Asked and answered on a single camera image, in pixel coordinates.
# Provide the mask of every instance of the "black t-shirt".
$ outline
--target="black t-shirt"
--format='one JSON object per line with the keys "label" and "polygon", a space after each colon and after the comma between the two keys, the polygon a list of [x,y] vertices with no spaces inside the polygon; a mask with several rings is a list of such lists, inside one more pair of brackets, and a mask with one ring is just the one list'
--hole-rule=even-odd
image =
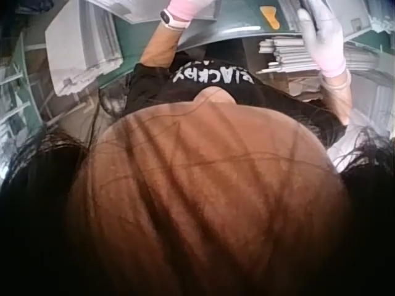
{"label": "black t-shirt", "polygon": [[326,148],[345,134],[346,127],[321,101],[297,101],[263,84],[246,69],[216,60],[187,62],[174,72],[138,64],[131,78],[124,115],[153,105],[193,101],[209,86],[223,88],[237,104],[286,114],[310,129]]}

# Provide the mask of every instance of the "shelving unit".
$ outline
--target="shelving unit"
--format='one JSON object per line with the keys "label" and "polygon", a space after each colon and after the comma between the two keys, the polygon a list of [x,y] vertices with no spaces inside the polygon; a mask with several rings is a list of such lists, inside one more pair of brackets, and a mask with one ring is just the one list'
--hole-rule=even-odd
{"label": "shelving unit", "polygon": [[0,79],[0,183],[15,149],[34,135],[42,120],[31,93],[25,65],[23,34],[17,40],[14,54],[2,67]]}

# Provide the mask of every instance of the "smartwatch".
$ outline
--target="smartwatch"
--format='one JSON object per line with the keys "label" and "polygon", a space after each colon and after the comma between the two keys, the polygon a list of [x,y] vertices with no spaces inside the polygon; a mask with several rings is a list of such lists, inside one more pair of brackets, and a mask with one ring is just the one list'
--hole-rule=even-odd
{"label": "smartwatch", "polygon": [[164,9],[160,12],[160,19],[162,20],[162,23],[165,25],[166,28],[175,31],[183,31],[188,28],[191,23],[175,20],[167,9]]}

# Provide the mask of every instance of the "white watch strap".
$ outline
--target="white watch strap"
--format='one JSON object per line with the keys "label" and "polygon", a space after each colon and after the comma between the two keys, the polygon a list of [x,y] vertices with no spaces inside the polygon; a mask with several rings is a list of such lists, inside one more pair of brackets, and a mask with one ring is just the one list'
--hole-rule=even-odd
{"label": "white watch strap", "polygon": [[164,9],[164,12],[168,15],[168,17],[170,19],[169,23],[165,23],[162,20],[162,23],[165,25],[166,28],[169,28],[171,30],[176,30],[176,31],[182,31],[182,30],[188,28],[189,25],[191,24],[191,22],[181,22],[179,20],[175,20],[173,18],[173,16],[171,15],[171,13],[167,9]]}

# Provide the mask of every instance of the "white paper stack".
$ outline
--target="white paper stack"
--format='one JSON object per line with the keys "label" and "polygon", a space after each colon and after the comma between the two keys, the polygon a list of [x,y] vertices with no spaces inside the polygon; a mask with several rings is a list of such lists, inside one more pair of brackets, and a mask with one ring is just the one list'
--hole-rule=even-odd
{"label": "white paper stack", "polygon": [[[299,72],[319,70],[307,52],[302,38],[274,37],[260,44],[259,53],[273,54],[275,62],[270,62],[267,69],[257,74],[270,72]],[[365,48],[351,44],[344,45],[344,56],[350,70],[369,71],[378,66],[378,55]]]}
{"label": "white paper stack", "polygon": [[[142,23],[159,20],[159,13],[170,0],[87,0],[115,14],[130,23]],[[196,16],[196,19],[213,20],[216,18],[217,5],[212,3]]]}
{"label": "white paper stack", "polygon": [[45,32],[49,69],[58,96],[78,93],[122,64],[112,15],[70,0]]}

